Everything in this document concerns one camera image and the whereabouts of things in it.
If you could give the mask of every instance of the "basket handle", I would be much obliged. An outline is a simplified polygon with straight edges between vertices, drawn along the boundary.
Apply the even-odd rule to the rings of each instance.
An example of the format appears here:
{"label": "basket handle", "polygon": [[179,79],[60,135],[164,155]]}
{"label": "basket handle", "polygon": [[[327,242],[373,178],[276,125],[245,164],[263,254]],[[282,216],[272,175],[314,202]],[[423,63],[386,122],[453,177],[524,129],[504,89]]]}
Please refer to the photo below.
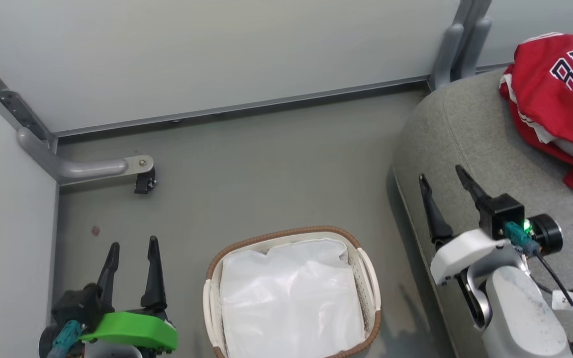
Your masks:
{"label": "basket handle", "polygon": [[211,279],[207,279],[205,286],[202,288],[202,314],[205,317],[205,327],[207,327],[209,341],[213,347],[217,347],[216,331],[211,320]]}
{"label": "basket handle", "polygon": [[368,274],[368,281],[371,285],[371,290],[373,291],[373,296],[375,297],[375,310],[379,311],[382,308],[382,296],[380,295],[380,283],[377,281],[377,275],[375,274],[375,268],[373,263],[371,263],[371,258],[368,257],[366,251],[361,247],[357,248],[357,252],[360,254],[360,259],[366,265],[366,273]]}

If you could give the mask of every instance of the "bright green plastic cover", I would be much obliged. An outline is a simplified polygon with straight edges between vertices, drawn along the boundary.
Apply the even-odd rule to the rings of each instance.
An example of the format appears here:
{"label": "bright green plastic cover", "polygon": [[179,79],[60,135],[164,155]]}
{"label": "bright green plastic cover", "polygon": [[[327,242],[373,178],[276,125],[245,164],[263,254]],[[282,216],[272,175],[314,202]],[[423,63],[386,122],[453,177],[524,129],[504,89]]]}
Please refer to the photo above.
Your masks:
{"label": "bright green plastic cover", "polygon": [[178,348],[178,332],[158,317],[130,312],[107,313],[93,333],[80,340],[93,339],[163,351]]}

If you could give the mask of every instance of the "white tag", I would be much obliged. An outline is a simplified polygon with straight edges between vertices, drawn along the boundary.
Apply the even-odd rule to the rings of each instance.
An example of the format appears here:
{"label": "white tag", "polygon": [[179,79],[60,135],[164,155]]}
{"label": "white tag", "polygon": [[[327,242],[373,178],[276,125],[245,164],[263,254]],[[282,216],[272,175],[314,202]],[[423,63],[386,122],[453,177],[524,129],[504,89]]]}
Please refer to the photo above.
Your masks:
{"label": "white tag", "polygon": [[[573,301],[573,292],[568,292]],[[553,290],[552,292],[552,310],[560,311],[573,311],[573,307],[561,290]]]}

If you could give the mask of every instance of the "gray floor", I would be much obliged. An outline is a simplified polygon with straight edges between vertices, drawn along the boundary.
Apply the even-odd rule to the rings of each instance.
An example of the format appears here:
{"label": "gray floor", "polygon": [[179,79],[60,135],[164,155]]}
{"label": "gray floor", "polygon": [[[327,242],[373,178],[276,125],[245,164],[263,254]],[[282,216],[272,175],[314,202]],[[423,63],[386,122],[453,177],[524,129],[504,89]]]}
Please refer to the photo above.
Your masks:
{"label": "gray floor", "polygon": [[159,185],[148,195],[133,194],[131,179],[62,190],[55,295],[96,281],[118,241],[114,307],[137,308],[156,235],[180,340],[172,356],[210,358],[201,298],[214,256],[259,234],[332,225],[360,240],[382,290],[382,330],[361,356],[453,357],[389,180],[395,140],[422,97],[405,91],[60,145],[77,161],[148,154]]}

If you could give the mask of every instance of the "laundry basket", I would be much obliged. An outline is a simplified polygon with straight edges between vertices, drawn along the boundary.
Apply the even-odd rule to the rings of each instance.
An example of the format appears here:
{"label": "laundry basket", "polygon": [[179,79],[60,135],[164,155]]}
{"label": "laundry basket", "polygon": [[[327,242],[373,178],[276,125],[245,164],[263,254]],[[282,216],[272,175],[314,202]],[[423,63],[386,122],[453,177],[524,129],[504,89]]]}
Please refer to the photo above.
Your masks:
{"label": "laundry basket", "polygon": [[207,280],[202,290],[202,308],[207,334],[209,335],[209,340],[213,345],[217,358],[229,358],[223,330],[222,306],[220,302],[220,277],[222,275],[223,259],[225,256],[246,250],[266,253],[272,247],[322,238],[338,240],[346,245],[348,250],[348,263],[355,276],[357,296],[360,308],[362,309],[364,331],[366,333],[365,339],[361,344],[347,351],[339,352],[329,358],[347,358],[363,351],[372,344],[380,331],[380,324],[382,323],[382,299],[380,298],[380,286],[377,282],[377,276],[375,275],[375,269],[373,268],[371,259],[369,259],[366,252],[360,247],[360,243],[357,242],[350,233],[337,227],[314,226],[279,231],[277,233],[257,236],[243,242],[235,243],[222,250],[216,255],[216,258],[213,259],[211,265],[209,265]]}

